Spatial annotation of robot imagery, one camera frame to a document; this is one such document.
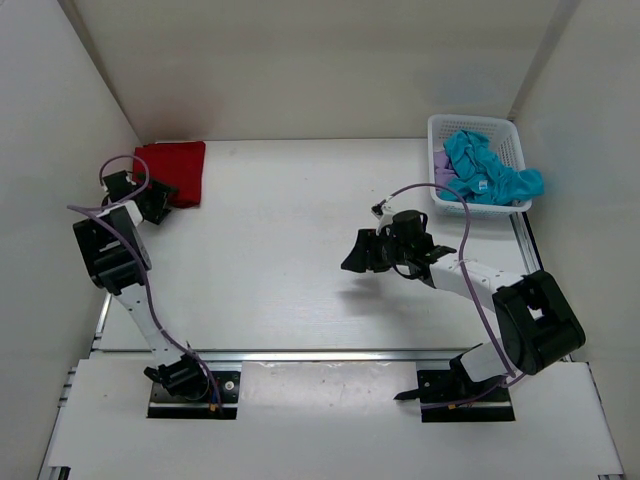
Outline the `teal t shirt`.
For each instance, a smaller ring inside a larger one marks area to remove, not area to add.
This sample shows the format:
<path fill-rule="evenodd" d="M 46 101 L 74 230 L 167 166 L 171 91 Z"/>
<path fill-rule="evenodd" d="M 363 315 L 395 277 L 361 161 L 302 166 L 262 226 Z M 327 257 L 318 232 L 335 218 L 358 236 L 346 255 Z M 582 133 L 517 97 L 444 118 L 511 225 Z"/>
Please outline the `teal t shirt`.
<path fill-rule="evenodd" d="M 459 130 L 444 142 L 444 150 L 458 175 L 449 189 L 467 203 L 497 206 L 526 202 L 544 193 L 540 172 L 515 171 L 503 165 L 488 144 L 486 136 L 468 130 Z"/>

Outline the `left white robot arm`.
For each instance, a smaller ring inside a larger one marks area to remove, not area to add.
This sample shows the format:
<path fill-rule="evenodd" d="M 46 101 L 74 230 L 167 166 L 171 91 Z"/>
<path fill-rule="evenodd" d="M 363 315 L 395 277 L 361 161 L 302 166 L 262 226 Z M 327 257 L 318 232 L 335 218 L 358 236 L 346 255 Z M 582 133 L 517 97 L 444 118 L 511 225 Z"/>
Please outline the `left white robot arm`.
<path fill-rule="evenodd" d="M 145 339 L 154 365 L 144 374 L 168 394 L 198 401 L 212 390 L 209 374 L 189 346 L 160 323 L 150 298 L 151 261 L 137 226 L 160 224 L 170 213 L 174 189 L 145 175 L 117 171 L 102 179 L 106 197 L 101 210 L 73 224 L 73 232 L 91 281 L 127 311 Z"/>

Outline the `red t shirt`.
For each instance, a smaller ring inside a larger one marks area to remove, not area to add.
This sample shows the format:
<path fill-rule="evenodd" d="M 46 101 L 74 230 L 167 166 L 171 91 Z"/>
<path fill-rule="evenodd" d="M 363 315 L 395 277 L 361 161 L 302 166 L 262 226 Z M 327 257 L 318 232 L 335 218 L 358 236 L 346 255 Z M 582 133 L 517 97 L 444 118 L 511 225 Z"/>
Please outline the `red t shirt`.
<path fill-rule="evenodd" d="M 146 162 L 153 180 L 177 190 L 170 196 L 170 204 L 183 209 L 201 203 L 205 153 L 203 141 L 155 143 L 134 151 Z"/>

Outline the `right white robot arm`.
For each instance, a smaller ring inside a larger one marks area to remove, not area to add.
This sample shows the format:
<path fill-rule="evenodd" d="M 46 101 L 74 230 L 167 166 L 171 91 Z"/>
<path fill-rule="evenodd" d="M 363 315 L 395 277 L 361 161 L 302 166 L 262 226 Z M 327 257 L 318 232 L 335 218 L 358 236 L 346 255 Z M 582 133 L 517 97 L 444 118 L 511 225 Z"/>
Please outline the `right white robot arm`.
<path fill-rule="evenodd" d="M 428 409 L 454 409 L 533 376 L 581 348 L 586 334 L 555 278 L 495 269 L 463 257 L 461 248 L 438 245 L 417 210 L 373 209 L 379 224 L 361 229 L 341 267 L 353 273 L 396 272 L 406 280 L 469 299 L 480 315 L 493 312 L 498 327 L 488 342 L 454 357 L 426 386 L 401 392 Z"/>

